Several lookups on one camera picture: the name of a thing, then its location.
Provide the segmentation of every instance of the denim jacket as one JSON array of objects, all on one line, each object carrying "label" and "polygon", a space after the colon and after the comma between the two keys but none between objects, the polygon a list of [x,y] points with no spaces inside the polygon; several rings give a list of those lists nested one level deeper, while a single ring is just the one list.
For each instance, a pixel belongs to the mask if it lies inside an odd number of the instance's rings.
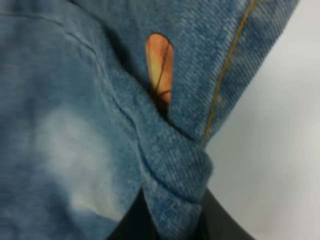
[{"label": "denim jacket", "polygon": [[[140,187],[160,236],[191,238],[204,147],[297,1],[1,0],[0,239],[106,239]],[[165,113],[153,33],[174,48]]]}]

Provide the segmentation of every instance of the orange stitching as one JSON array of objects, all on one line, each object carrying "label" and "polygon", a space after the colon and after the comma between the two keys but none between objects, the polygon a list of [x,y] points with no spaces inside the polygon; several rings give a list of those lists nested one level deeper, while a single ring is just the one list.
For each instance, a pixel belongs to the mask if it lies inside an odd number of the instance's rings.
[{"label": "orange stitching", "polygon": [[216,109],[216,105],[217,105],[217,102],[218,102],[218,97],[219,97],[219,92],[220,92],[220,87],[221,87],[221,83],[222,83],[222,80],[228,70],[228,67],[229,67],[229,64],[230,64],[230,61],[231,61],[231,57],[233,56],[234,52],[235,52],[235,49],[236,49],[236,45],[238,43],[238,40],[240,38],[240,35],[242,33],[242,30],[246,24],[246,20],[249,16],[249,14],[251,13],[251,11],[254,9],[254,6],[255,6],[255,0],[251,0],[248,8],[246,9],[244,15],[243,15],[243,18],[241,20],[241,23],[238,27],[238,29],[236,30],[236,33],[235,33],[235,36],[234,36],[234,39],[232,41],[232,45],[231,45],[231,48],[226,56],[226,59],[225,59],[225,62],[224,62],[224,65],[221,69],[221,72],[219,74],[219,77],[218,77],[218,81],[217,81],[217,84],[216,84],[216,87],[215,87],[215,90],[214,90],[214,96],[213,96],[213,100],[212,100],[212,104],[211,104],[211,110],[210,110],[210,115],[209,115],[209,118],[207,120],[207,123],[206,123],[206,127],[205,127],[205,131],[204,131],[204,135],[202,137],[202,140],[201,140],[201,143],[200,145],[203,146],[206,139],[208,138],[208,135],[210,133],[210,126],[212,124],[212,121],[215,117],[215,109]]}]

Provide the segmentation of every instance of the denim fabric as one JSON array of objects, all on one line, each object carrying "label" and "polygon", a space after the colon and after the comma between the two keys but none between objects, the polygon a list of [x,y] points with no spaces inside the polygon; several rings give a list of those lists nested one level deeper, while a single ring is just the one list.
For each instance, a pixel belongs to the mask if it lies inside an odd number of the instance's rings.
[{"label": "denim fabric", "polygon": [[[192,237],[204,146],[297,0],[0,1],[0,239],[103,240],[142,186],[163,239]],[[145,42],[174,47],[166,116]]]}]

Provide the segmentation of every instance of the white wall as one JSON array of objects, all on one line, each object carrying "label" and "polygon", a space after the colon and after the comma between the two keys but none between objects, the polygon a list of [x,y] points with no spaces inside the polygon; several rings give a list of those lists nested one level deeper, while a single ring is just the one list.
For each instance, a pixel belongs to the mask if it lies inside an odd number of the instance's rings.
[{"label": "white wall", "polygon": [[207,151],[209,188],[251,235],[320,240],[320,0],[301,0]]}]

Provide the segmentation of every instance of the blue denim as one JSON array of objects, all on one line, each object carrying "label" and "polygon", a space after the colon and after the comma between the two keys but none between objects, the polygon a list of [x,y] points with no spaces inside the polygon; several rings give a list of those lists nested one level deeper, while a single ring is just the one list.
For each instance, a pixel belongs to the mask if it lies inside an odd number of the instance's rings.
[{"label": "blue denim", "polygon": [[[192,237],[204,147],[298,0],[1,0],[0,239],[104,240],[140,187],[163,239]],[[145,43],[174,47],[157,111]]]}]

